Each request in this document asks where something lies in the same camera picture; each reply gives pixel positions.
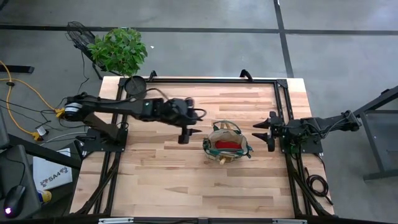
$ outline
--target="white cable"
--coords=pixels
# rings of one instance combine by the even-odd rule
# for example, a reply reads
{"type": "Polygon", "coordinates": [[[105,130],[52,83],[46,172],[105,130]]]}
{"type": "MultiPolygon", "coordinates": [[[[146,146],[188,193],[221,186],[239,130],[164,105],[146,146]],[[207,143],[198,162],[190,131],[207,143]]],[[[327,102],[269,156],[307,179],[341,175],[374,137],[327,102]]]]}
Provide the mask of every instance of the white cable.
{"type": "Polygon", "coordinates": [[[52,138],[52,139],[50,139],[50,140],[48,140],[48,141],[46,141],[46,142],[43,142],[42,144],[40,144],[40,146],[43,146],[44,144],[47,144],[47,143],[49,143],[49,142],[51,142],[51,141],[53,141],[53,140],[56,140],[56,139],[58,139],[58,138],[62,138],[62,137],[64,137],[64,136],[69,136],[69,135],[72,135],[72,134],[86,134],[86,132],[81,131],[81,132],[77,132],[77,133],[63,134],[63,135],[54,137],[54,138],[52,138]]]}

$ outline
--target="floor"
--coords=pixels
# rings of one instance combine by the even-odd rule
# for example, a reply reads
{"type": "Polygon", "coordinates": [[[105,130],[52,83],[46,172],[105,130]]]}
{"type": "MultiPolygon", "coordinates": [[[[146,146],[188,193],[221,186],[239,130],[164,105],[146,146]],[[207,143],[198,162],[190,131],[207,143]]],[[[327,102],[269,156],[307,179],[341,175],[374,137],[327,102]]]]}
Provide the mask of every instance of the floor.
{"type": "MultiPolygon", "coordinates": [[[[283,22],[275,13],[273,0],[119,0],[117,4],[105,0],[14,0],[0,11],[0,23],[65,26],[68,21],[79,21],[96,27],[209,28],[202,30],[211,31],[206,33],[164,29],[143,32],[149,58],[140,74],[156,70],[161,76],[236,77],[245,68],[254,77],[304,78],[312,113],[320,117],[355,110],[386,88],[397,85],[398,36],[396,32],[385,31],[398,30],[397,1],[280,0],[279,4],[283,22]],[[229,28],[231,32],[211,28],[229,28]],[[351,35],[272,31],[281,28],[346,30],[351,35]],[[352,35],[355,30],[378,30],[376,34],[380,35],[352,35]]],[[[0,49],[0,59],[6,64],[35,67],[32,75],[14,77],[38,89],[51,105],[75,95],[85,80],[80,52],[67,39],[65,31],[2,30],[0,49]]],[[[95,95],[101,82],[88,59],[85,62],[85,75],[90,79],[82,89],[95,95]]],[[[6,85],[0,86],[2,99],[7,89],[6,85]]],[[[36,95],[19,84],[14,87],[10,101],[45,109],[36,95]]],[[[43,120],[39,114],[12,108],[43,120]]],[[[15,117],[25,128],[33,130],[37,126],[18,114],[15,117]]],[[[31,141],[8,116],[6,123],[11,134],[31,141]]],[[[50,125],[59,127],[55,119],[50,125]]],[[[82,129],[52,130],[49,137],[76,131],[82,129]]],[[[49,143],[47,147],[56,149],[67,142],[49,143]]],[[[364,131],[331,133],[323,147],[336,214],[397,222],[398,178],[362,180],[364,174],[377,171],[364,131]]]]}

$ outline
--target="fan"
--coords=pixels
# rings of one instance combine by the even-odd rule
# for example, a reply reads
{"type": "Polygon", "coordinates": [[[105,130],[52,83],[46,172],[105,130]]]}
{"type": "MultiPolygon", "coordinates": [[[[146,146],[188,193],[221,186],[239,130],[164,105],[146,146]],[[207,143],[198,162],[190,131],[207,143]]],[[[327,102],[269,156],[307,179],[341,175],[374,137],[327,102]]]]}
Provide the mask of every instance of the fan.
{"type": "Polygon", "coordinates": [[[97,76],[100,80],[102,80],[102,76],[100,73],[98,73],[96,69],[96,65],[99,66],[99,68],[102,71],[106,71],[105,66],[100,63],[100,62],[95,62],[93,59],[93,55],[91,54],[90,50],[88,49],[87,45],[88,44],[95,44],[95,36],[92,32],[88,31],[88,29],[83,26],[83,24],[73,21],[73,22],[68,22],[67,25],[67,32],[71,40],[73,41],[73,45],[81,50],[92,62],[93,62],[93,68],[95,72],[97,73],[97,76]]]}

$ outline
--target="potted plant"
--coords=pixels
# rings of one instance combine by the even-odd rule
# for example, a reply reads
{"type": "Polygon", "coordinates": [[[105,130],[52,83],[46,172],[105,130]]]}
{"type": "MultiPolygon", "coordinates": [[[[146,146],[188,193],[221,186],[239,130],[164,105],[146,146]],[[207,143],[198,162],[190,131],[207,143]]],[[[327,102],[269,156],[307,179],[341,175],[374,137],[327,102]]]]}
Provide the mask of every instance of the potted plant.
{"type": "Polygon", "coordinates": [[[139,65],[148,56],[145,44],[141,42],[141,34],[134,29],[117,28],[108,32],[102,39],[95,37],[95,44],[88,48],[93,60],[103,64],[107,71],[118,72],[129,77],[124,89],[130,95],[143,98],[146,95],[145,80],[136,75],[139,65]]]}

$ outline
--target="plant pot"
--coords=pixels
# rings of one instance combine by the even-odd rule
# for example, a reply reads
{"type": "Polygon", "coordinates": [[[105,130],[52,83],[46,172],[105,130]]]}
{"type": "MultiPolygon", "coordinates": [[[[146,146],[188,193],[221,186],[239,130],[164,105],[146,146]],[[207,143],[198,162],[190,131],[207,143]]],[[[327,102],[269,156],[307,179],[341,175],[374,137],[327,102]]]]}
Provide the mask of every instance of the plant pot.
{"type": "Polygon", "coordinates": [[[141,100],[147,95],[147,83],[141,76],[134,75],[124,82],[124,90],[128,95],[134,96],[137,100],[141,100]]]}

